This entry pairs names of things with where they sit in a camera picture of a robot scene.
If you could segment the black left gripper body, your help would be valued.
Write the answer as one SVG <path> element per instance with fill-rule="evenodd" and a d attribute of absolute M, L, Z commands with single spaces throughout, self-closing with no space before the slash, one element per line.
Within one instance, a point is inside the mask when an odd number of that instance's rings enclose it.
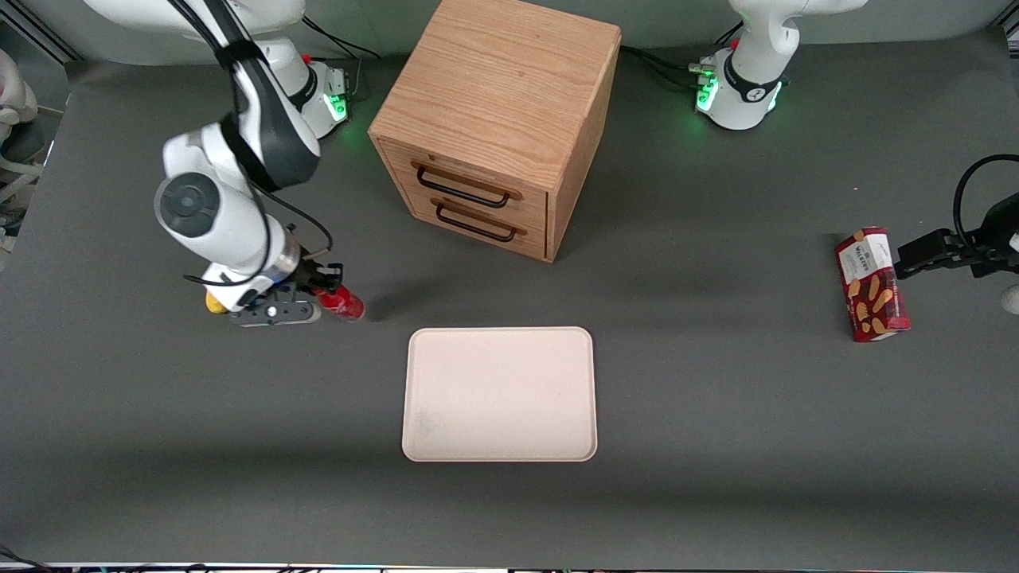
<path fill-rule="evenodd" d="M 954 196 L 952 220 L 963 244 L 963 257 L 975 279 L 1005 272 L 1018 273 L 1018 196 L 1012 195 L 994 204 L 982 224 L 965 231 L 962 222 L 962 197 Z"/>

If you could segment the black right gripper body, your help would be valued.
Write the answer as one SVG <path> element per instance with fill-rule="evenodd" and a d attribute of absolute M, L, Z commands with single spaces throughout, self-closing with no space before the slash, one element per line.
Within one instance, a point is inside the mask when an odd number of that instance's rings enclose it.
<path fill-rule="evenodd" d="M 294 272 L 278 283 L 279 300 L 318 304 L 317 290 L 320 290 L 322 268 L 323 265 L 313 259 L 299 261 Z"/>

